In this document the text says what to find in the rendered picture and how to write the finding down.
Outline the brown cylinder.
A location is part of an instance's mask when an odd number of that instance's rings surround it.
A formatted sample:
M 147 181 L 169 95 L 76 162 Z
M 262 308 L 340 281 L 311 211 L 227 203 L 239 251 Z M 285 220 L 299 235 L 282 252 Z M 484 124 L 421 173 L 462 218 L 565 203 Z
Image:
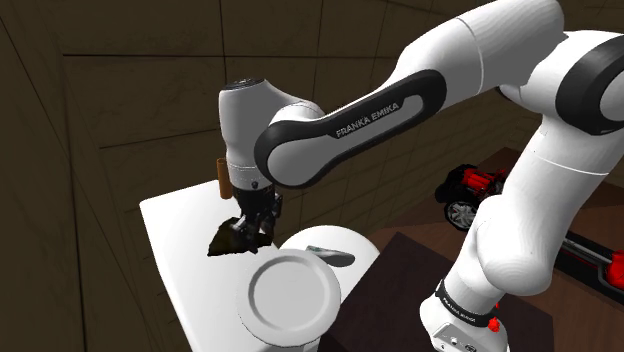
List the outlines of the brown cylinder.
M 225 157 L 221 157 L 216 160 L 216 168 L 220 197 L 225 200 L 230 199 L 233 196 L 233 188 Z

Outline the dark robot stand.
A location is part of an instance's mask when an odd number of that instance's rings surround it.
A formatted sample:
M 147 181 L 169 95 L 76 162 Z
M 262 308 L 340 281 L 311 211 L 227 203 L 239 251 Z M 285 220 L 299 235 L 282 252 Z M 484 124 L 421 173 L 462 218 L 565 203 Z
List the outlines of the dark robot stand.
M 398 232 L 341 304 L 317 352 L 436 352 L 420 321 L 451 261 Z M 511 352 L 555 352 L 552 317 L 511 295 L 498 318 Z

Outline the dark lumpy object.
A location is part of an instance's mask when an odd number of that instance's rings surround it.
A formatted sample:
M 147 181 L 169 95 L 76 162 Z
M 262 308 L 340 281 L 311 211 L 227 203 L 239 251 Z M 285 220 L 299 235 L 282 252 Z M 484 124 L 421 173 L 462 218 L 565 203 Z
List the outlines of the dark lumpy object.
M 266 222 L 248 223 L 246 218 L 232 217 L 218 228 L 208 246 L 208 256 L 257 254 L 261 247 L 270 246 L 274 239 L 273 227 Z

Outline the black and red long appliance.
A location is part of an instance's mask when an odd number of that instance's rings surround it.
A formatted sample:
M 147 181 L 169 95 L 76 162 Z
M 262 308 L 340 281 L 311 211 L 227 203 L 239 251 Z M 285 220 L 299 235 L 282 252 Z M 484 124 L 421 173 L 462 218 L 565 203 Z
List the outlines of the black and red long appliance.
M 624 306 L 624 250 L 611 250 L 569 231 L 555 268 Z

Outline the grey remote control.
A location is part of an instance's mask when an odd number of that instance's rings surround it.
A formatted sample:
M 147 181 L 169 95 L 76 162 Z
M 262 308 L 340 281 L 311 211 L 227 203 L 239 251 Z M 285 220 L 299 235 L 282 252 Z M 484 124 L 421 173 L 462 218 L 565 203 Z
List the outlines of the grey remote control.
M 355 256 L 353 254 L 339 250 L 308 245 L 306 251 L 316 255 L 333 267 L 347 267 L 355 262 Z

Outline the red and black toy vehicle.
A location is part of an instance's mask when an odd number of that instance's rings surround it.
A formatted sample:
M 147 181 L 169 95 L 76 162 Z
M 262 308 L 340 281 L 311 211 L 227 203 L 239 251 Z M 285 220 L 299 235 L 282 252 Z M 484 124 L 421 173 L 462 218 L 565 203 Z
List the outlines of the red and black toy vehicle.
M 508 176 L 505 169 L 493 173 L 471 164 L 451 170 L 434 193 L 435 200 L 444 204 L 445 219 L 457 230 L 467 232 L 480 204 L 488 197 L 501 194 Z

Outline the white round plate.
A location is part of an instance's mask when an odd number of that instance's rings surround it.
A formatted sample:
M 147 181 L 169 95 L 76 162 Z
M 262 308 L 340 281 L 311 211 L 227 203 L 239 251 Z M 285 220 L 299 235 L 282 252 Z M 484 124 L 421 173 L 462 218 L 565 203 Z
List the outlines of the white round plate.
M 340 304 L 341 289 L 332 269 L 297 249 L 258 253 L 240 277 L 236 298 L 245 328 L 282 348 L 318 339 L 335 321 Z

